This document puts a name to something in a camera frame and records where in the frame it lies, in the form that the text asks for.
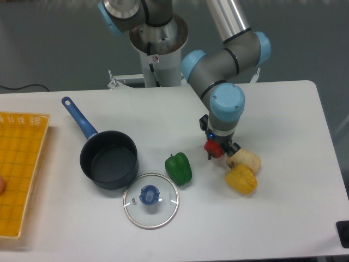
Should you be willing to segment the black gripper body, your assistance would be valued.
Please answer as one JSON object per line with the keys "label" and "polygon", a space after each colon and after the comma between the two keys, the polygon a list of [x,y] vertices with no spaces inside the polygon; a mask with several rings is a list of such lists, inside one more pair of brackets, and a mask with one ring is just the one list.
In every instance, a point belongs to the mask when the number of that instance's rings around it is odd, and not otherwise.
{"label": "black gripper body", "polygon": [[236,128],[230,130],[217,130],[214,128],[209,128],[206,130],[206,137],[207,140],[211,140],[218,144],[231,145],[235,131]]}

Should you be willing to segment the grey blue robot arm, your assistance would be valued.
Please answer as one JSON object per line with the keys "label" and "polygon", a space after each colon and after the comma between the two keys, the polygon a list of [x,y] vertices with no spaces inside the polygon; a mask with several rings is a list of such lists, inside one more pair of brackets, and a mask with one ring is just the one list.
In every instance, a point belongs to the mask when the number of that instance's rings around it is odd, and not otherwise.
{"label": "grey blue robot arm", "polygon": [[259,66],[271,54],[269,39],[251,29],[239,1],[207,1],[223,49],[213,55],[195,50],[182,56],[188,40],[185,21],[171,1],[100,1],[99,11],[115,34],[128,32],[141,60],[146,87],[178,86],[185,80],[208,110],[200,119],[209,158],[234,155],[232,141],[245,95],[229,79]]}

